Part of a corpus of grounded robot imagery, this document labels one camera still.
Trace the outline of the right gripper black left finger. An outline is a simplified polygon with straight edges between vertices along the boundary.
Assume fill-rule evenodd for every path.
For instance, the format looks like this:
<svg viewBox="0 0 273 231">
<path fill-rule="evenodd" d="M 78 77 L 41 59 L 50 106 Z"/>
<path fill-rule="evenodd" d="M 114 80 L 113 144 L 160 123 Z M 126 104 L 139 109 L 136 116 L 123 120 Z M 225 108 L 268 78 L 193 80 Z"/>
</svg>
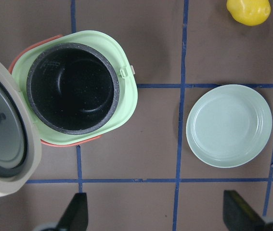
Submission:
<svg viewBox="0 0 273 231">
<path fill-rule="evenodd" d="M 76 193 L 56 225 L 57 231 L 86 231 L 88 201 L 85 192 Z"/>
</svg>

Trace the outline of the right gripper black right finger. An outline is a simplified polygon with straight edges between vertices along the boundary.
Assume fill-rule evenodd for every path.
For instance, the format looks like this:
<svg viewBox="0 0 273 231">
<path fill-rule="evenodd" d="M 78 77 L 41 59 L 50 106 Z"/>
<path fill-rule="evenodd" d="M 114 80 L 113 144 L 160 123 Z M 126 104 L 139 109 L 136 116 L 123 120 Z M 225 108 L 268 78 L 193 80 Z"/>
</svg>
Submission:
<svg viewBox="0 0 273 231">
<path fill-rule="evenodd" d="M 262 231 L 265 222 L 235 190 L 223 192 L 223 222 L 229 231 Z"/>
</svg>

